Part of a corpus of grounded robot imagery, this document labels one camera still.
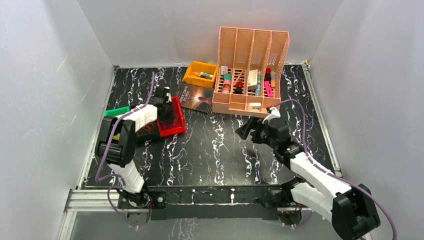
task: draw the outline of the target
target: pink object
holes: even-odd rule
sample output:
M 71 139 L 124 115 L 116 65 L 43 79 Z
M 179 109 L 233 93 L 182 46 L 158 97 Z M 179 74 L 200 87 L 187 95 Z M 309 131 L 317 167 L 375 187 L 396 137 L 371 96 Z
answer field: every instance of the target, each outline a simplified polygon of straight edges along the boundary
M 273 94 L 273 90 L 271 89 L 270 82 L 265 81 L 264 84 L 265 84 L 266 93 L 268 94 L 268 98 L 273 98 L 274 94 Z

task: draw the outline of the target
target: book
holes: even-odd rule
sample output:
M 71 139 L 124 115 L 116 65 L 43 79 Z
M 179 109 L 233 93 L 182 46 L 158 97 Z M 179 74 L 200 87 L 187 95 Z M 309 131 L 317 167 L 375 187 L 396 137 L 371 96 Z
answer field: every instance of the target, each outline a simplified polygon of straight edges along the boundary
M 176 90 L 182 108 L 193 109 L 203 113 L 208 113 L 212 105 L 214 90 L 187 83 L 180 83 Z

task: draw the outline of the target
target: storage box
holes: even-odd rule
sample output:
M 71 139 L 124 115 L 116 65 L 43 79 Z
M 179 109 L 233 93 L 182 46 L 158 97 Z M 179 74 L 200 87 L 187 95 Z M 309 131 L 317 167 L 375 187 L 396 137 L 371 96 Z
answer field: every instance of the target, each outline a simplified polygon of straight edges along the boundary
M 192 64 L 190 64 L 190 66 L 188 66 L 187 71 L 185 72 L 184 77 L 182 78 L 182 81 L 191 85 L 213 89 L 214 82 L 217 77 L 217 69 L 217 65 L 194 61 Z M 193 74 L 200 72 L 211 74 L 213 75 L 213 77 L 212 79 L 206 79 Z
M 267 116 L 267 107 L 279 103 L 280 79 L 284 61 L 289 50 L 287 31 L 270 31 L 249 28 L 221 27 L 218 39 L 218 67 L 228 66 L 232 76 L 230 93 L 223 93 L 224 76 L 217 73 L 212 99 L 212 112 L 255 116 Z M 268 97 L 264 88 L 266 68 L 275 71 L 276 86 L 272 88 L 273 97 Z M 250 70 L 259 70 L 260 96 L 254 89 L 248 89 Z M 244 83 L 243 93 L 235 94 L 235 80 L 244 70 L 240 81 Z M 249 103 L 261 103 L 261 109 L 248 110 Z

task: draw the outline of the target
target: peach plastic organizer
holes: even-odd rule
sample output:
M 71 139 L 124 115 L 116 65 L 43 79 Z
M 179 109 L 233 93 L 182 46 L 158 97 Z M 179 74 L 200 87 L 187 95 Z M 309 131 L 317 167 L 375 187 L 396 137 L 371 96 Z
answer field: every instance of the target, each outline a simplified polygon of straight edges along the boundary
M 212 112 L 255 116 L 267 116 L 267 107 L 279 103 L 280 78 L 284 61 L 289 49 L 289 32 L 270 31 L 249 28 L 221 27 L 218 40 L 218 71 L 212 99 Z M 224 76 L 221 66 L 228 66 L 231 74 L 230 93 L 223 93 Z M 275 87 L 273 97 L 268 97 L 264 87 L 265 70 L 275 71 Z M 260 96 L 254 90 L 248 90 L 249 71 L 258 69 L 260 75 Z M 244 83 L 243 93 L 235 94 L 234 84 L 244 70 L 240 81 Z M 260 110 L 248 110 L 249 103 L 261 103 Z

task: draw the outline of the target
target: white wall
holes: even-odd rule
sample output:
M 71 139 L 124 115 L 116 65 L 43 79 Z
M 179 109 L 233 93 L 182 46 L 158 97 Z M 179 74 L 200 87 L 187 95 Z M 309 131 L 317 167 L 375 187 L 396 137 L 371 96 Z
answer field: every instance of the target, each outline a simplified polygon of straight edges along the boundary
M 408 240 L 423 239 L 423 11 L 419 0 L 344 0 L 311 61 L 344 177 L 368 186 Z M 373 239 L 392 239 L 380 218 Z
M 310 60 L 341 0 L 78 0 L 121 67 L 216 63 L 221 26 L 289 31 L 286 62 Z
M 113 75 L 76 0 L 0 1 L 0 235 L 58 236 Z

